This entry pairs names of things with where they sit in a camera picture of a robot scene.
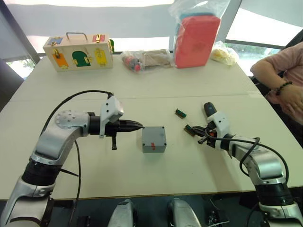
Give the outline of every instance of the metal handle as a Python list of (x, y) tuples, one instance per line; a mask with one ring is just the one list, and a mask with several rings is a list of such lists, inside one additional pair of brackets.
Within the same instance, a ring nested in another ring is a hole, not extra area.
[(68, 34), (82, 34), (82, 35), (85, 36), (85, 39), (87, 40), (87, 36), (84, 34), (84, 32), (67, 32), (67, 33), (66, 33), (66, 37), (67, 37), (67, 39), (70, 39), (70, 38), (68, 37)]

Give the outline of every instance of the black cable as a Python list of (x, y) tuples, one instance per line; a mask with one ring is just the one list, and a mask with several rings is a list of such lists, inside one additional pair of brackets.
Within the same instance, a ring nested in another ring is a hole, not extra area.
[(258, 203), (255, 204), (255, 205), (252, 207), (250, 213), (248, 214), (248, 216), (247, 216), (247, 218), (246, 218), (245, 227), (248, 227), (248, 225), (249, 225), (249, 223), (250, 223), (251, 215), (252, 215), (252, 213), (255, 211), (255, 209), (257, 208), (257, 206), (258, 206)]
[[(249, 140), (238, 140), (238, 139), (230, 139), (230, 138), (216, 138), (216, 137), (213, 137), (213, 136), (209, 135), (208, 132), (207, 132), (207, 130), (205, 130), (205, 136), (208, 137), (208, 138), (210, 138), (210, 139), (220, 140), (220, 141), (235, 141), (235, 142), (243, 142), (243, 143), (250, 143), (250, 144), (254, 144), (255, 143), (255, 142), (252, 142), (252, 141), (249, 141)], [(261, 143), (257, 143), (257, 145), (259, 145), (261, 147), (264, 147), (264, 148), (266, 148), (266, 149), (274, 152), (281, 159), (281, 161), (283, 162), (284, 167), (285, 167), (285, 180), (286, 180), (286, 183), (288, 183), (289, 169), (288, 169), (288, 165), (287, 165), (285, 159), (282, 157), (282, 155), (280, 155), (276, 150), (272, 149), (269, 146), (266, 146), (266, 145), (261, 144)]]
[(86, 91), (81, 91), (81, 92), (78, 92), (76, 94), (73, 94), (72, 96), (69, 96), (67, 97), (66, 99), (64, 99), (59, 105), (56, 106), (56, 108), (54, 108), (54, 110), (51, 112), (51, 114), (49, 115), (49, 117), (47, 118), (43, 128), (42, 128), (42, 131), (40, 133), (40, 135), (46, 130), (51, 118), (53, 117), (53, 115), (57, 112), (57, 110), (65, 103), (67, 103), (68, 101), (70, 101), (72, 98), (78, 96), (78, 95), (82, 95), (84, 93), (89, 93), (89, 92), (97, 92), (97, 93), (104, 93), (104, 94), (107, 94), (108, 98), (110, 98), (111, 96), (113, 96), (114, 94), (111, 93), (111, 92), (108, 92), (108, 91), (101, 91), (101, 90), (86, 90)]
[(77, 148), (78, 168), (79, 168), (78, 191), (77, 191), (77, 197), (76, 197), (75, 203), (74, 203), (73, 208), (72, 208), (72, 210), (71, 210), (71, 215), (70, 215), (70, 220), (69, 220), (69, 222), (68, 222), (68, 227), (71, 226), (71, 222), (72, 222), (72, 219), (73, 219), (73, 217), (74, 217), (76, 207), (77, 207), (77, 205), (78, 205), (79, 195), (80, 195), (80, 189), (81, 189), (81, 161), (80, 161), (80, 150), (79, 150), (79, 146), (78, 146), (78, 143), (77, 143), (76, 140), (75, 140), (75, 145), (76, 145), (76, 148)]
[(251, 154), (251, 152), (253, 151), (253, 149), (257, 146), (257, 144), (260, 142), (260, 137), (256, 137), (255, 138), (256, 141), (254, 142), (254, 144), (250, 147), (250, 149), (247, 151), (247, 153), (243, 156), (243, 158), (240, 161), (240, 170), (242, 171), (242, 173), (244, 173), (246, 176), (249, 176), (248, 173), (246, 173), (243, 169), (243, 162), (245, 161), (245, 159)]

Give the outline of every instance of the pink shirt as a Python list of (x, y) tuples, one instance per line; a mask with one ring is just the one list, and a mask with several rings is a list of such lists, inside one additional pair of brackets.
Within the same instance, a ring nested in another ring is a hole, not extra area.
[[(285, 71), (284, 79), (286, 81), (291, 81), (294, 85), (303, 87), (303, 42), (266, 57), (265, 60), (273, 65), (276, 73)], [(296, 117), (294, 117), (288, 106), (282, 103), (278, 96), (276, 96), (275, 91), (271, 90), (266, 96), (266, 99), (273, 104), (280, 104), (284, 113), (291, 116), (300, 124), (303, 124), (303, 114), (296, 112)]]

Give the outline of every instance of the person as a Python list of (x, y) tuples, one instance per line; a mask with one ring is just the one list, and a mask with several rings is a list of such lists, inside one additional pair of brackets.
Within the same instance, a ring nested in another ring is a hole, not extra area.
[(250, 71), (271, 89), (265, 98), (303, 147), (303, 42), (259, 60)]

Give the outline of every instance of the white table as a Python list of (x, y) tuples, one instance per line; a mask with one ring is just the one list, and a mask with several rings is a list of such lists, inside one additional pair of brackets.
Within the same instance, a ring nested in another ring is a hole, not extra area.
[[(115, 64), (115, 67), (119, 68), (119, 63), (116, 62)], [(41, 75), (41, 80), (39, 80), (37, 71), (42, 71), (41, 66), (45, 67), (46, 73)], [(110, 138), (99, 139), (98, 136), (88, 136), (78, 139), (82, 164), (80, 197), (98, 198), (254, 190), (250, 179), (241, 173), (237, 160), (230, 159), (225, 151), (214, 150), (207, 145), (199, 145), (197, 137), (193, 138), (183, 130), (183, 127), (188, 123), (190, 125), (206, 124), (201, 111), (201, 104), (205, 102), (214, 103), (217, 110), (223, 110), (228, 115), (232, 133), (247, 137), (259, 136), (262, 143), (280, 152), (289, 165), (290, 179), (288, 186), (302, 186), (302, 178), (297, 174), (303, 171), (302, 148), (271, 109), (268, 102), (255, 91), (245, 93), (244, 89), (242, 91), (238, 89), (237, 92), (242, 92), (242, 94), (232, 94), (234, 90), (229, 90), (228, 86), (225, 86), (224, 95), (216, 95), (215, 89), (211, 89), (203, 83), (204, 78), (207, 78), (203, 71), (211, 71), (212, 67), (214, 68), (213, 71), (216, 71), (216, 68), (221, 69), (225, 66), (210, 61), (204, 69), (182, 70), (184, 72), (183, 76), (187, 74), (186, 76), (192, 78), (192, 80), (184, 80), (182, 75), (179, 74), (179, 77), (177, 77), (179, 80), (187, 81), (181, 95), (178, 95), (175, 89), (160, 81), (161, 79), (167, 81), (169, 77), (172, 80), (170, 84), (178, 86), (173, 80), (174, 77), (170, 75), (171, 73), (174, 73), (174, 75), (178, 73), (176, 69), (168, 69), (167, 73), (165, 73), (165, 70), (159, 71), (163, 75), (162, 78), (159, 77), (157, 72), (135, 75), (129, 74), (126, 70), (121, 70), (121, 74), (125, 72), (128, 77), (134, 77), (132, 81), (137, 86), (141, 83), (147, 84), (146, 79), (152, 83), (152, 78), (157, 78), (154, 83), (157, 83), (157, 89), (162, 93), (151, 93), (151, 91), (141, 89), (142, 94), (140, 94), (133, 89), (128, 91), (128, 95), (126, 95), (116, 89), (127, 86), (126, 80), (123, 80), (124, 84), (121, 84), (122, 82), (119, 80), (113, 80), (112, 82), (105, 80), (107, 81), (107, 87), (110, 87), (108, 90), (113, 90), (124, 104), (125, 114), (123, 119), (136, 120), (145, 126), (165, 126), (168, 145), (163, 154), (142, 153), (141, 131), (118, 134), (118, 150), (116, 151), (111, 150)], [(246, 81), (247, 78), (244, 73), (240, 71), (238, 66), (234, 67), (234, 69), (227, 68), (227, 72), (232, 70), (233, 73), (237, 72), (237, 75), (226, 73), (222, 75), (222, 78), (232, 78), (234, 76), (239, 80), (242, 78), (242, 82)], [(17, 178), (24, 172), (28, 157), (37, 142), (39, 132), (58, 101), (83, 89), (101, 89), (101, 87), (96, 86), (96, 81), (102, 81), (102, 79), (93, 72), (82, 72), (82, 76), (78, 75), (79, 72), (77, 72), (75, 80), (71, 80), (71, 74), (57, 75), (52, 70), (48, 59), (44, 58), (0, 113), (0, 127), (2, 128), (0, 131), (0, 144), (2, 145), (0, 179), (3, 182), (0, 199), (9, 197)], [(83, 85), (85, 80), (82, 77), (87, 76), (87, 73), (91, 73), (91, 86), (88, 82), (85, 86)], [(63, 77), (70, 77), (70, 83), (73, 86), (64, 90), (61, 87), (62, 81), (67, 85), (68, 79)], [(219, 81), (219, 75), (212, 78), (217, 78), (217, 81)], [(42, 80), (49, 81), (49, 83), (40, 84), (41, 88), (37, 88)], [(199, 80), (201, 80), (201, 84), (198, 86), (195, 83)], [(206, 80), (208, 85), (214, 84), (210, 78)], [(33, 91), (29, 92), (25, 87), (31, 90), (40, 90), (41, 95), (35, 96)], [(165, 87), (168, 87), (169, 91), (175, 96), (165, 94)], [(236, 89), (237, 87), (240, 87), (240, 85), (233, 85), (233, 88)], [(54, 96), (49, 96), (52, 88)], [(94, 111), (99, 115), (100, 106), (105, 99), (106, 96), (98, 95), (81, 97), (69, 101), (63, 109), (84, 112)], [(187, 117), (183, 120), (178, 118), (174, 114), (176, 108), (183, 110)], [(64, 168), (77, 172), (77, 166), (76, 150), (73, 148), (64, 164)], [(75, 198), (77, 180), (77, 177), (63, 173), (59, 174), (53, 197), (56, 199)]]

